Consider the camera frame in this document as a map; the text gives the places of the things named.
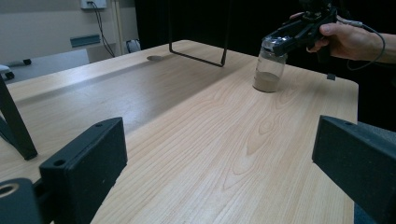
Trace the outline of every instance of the wall outlet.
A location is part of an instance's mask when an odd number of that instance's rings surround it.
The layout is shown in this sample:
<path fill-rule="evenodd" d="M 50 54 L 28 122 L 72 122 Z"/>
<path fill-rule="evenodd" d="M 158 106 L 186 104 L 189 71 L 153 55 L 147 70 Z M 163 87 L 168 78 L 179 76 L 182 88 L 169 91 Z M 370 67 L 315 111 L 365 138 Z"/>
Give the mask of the wall outlet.
<path fill-rule="evenodd" d="M 105 8 L 107 7 L 106 0 L 80 0 L 81 8 Z"/>

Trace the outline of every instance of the dark background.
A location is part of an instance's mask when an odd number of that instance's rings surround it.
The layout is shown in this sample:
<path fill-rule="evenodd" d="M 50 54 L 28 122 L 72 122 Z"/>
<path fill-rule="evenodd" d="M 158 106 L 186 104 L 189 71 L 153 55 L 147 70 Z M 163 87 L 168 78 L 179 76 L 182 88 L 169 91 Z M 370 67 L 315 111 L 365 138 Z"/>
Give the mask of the dark background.
<path fill-rule="evenodd" d="M 379 33 L 396 34 L 393 0 L 344 0 L 352 19 Z M 171 0 L 173 40 L 190 39 L 224 47 L 229 0 Z M 338 1 L 333 5 L 339 7 Z M 142 49 L 168 43 L 168 0 L 135 0 Z M 233 0 L 228 49 L 257 56 L 262 38 L 289 16 L 302 11 L 298 0 Z M 366 62 L 350 62 L 351 67 Z M 316 54 L 299 48 L 289 53 L 288 64 L 333 73 L 359 84 L 358 120 L 396 132 L 396 70 L 371 64 L 358 71 L 347 69 L 347 60 L 332 58 L 319 64 Z"/>

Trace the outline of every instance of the black metal frame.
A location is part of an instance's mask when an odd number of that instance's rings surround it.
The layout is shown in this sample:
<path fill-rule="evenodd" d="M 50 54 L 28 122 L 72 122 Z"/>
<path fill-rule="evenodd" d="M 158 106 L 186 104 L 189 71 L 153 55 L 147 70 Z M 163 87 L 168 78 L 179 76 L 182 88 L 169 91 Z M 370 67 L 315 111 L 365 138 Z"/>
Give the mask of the black metal frame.
<path fill-rule="evenodd" d="M 173 43 L 173 27 L 172 27 L 172 7 L 171 7 L 172 4 L 171 4 L 171 2 L 172 2 L 172 0 L 168 0 L 169 51 L 174 53 L 174 54 L 177 54 L 177 55 L 180 55 L 180 56 L 183 56 L 183 57 L 187 57 L 187 58 L 190 58 L 190 59 L 194 59 L 194 60 L 197 60 L 197 61 L 202 62 L 202 63 L 209 63 L 209 64 L 215 65 L 217 67 L 223 67 L 224 64 L 225 64 L 225 59 L 226 59 L 226 55 L 227 55 L 228 42 L 229 42 L 229 36 L 230 36 L 230 30 L 231 30 L 231 13 L 232 13 L 232 8 L 233 8 L 233 0 L 230 0 L 229 10 L 228 10 L 228 18 L 227 18 L 227 24 L 226 24 L 227 27 L 226 27 L 226 34 L 225 34 L 225 40 L 224 40 L 224 48 L 223 48 L 223 53 L 222 53 L 222 56 L 221 56 L 220 63 L 213 63 L 213 62 L 210 62 L 210 61 L 207 61 L 207 60 L 204 60 L 204 59 L 193 57 L 193 56 L 190 56 L 188 54 L 180 53 L 180 52 L 177 52 L 177 51 L 173 50 L 173 47 L 172 47 L 172 43 Z"/>
<path fill-rule="evenodd" d="M 0 78 L 0 110 L 4 116 L 0 118 L 0 136 L 14 146 L 25 160 L 29 161 L 36 157 L 37 151 L 32 138 L 2 78 Z"/>

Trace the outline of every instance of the wood grain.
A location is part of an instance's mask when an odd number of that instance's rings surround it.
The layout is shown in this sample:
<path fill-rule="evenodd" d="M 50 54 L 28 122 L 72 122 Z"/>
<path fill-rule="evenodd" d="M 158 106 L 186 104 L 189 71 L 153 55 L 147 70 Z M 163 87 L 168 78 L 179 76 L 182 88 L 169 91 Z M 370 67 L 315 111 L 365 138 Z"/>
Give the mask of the wood grain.
<path fill-rule="evenodd" d="M 219 68 L 161 46 L 10 84 L 39 156 L 24 161 L 1 141 L 1 180 L 36 181 L 55 151 L 123 117 L 128 165 L 92 223 L 352 223 L 353 202 L 311 154 L 320 115 L 356 123 L 358 85 L 287 65 L 279 91 L 264 93 L 256 62 L 229 50 Z"/>

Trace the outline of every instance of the wall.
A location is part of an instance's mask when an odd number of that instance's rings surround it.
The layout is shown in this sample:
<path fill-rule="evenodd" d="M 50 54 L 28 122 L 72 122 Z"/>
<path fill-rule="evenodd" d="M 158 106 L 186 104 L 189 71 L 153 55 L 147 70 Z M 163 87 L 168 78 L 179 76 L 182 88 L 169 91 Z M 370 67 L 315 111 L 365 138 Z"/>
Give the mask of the wall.
<path fill-rule="evenodd" d="M 121 55 L 124 37 L 137 38 L 134 1 L 106 0 L 100 9 L 105 38 L 116 55 Z M 116 8 L 118 2 L 123 8 Z M 116 10 L 125 18 L 119 25 Z M 124 32 L 119 27 L 124 25 Z M 79 0 L 19 0 L 0 2 L 0 63 L 66 52 L 82 48 L 103 49 L 103 43 L 72 48 L 71 37 L 100 35 L 96 15 L 91 9 L 81 9 Z"/>

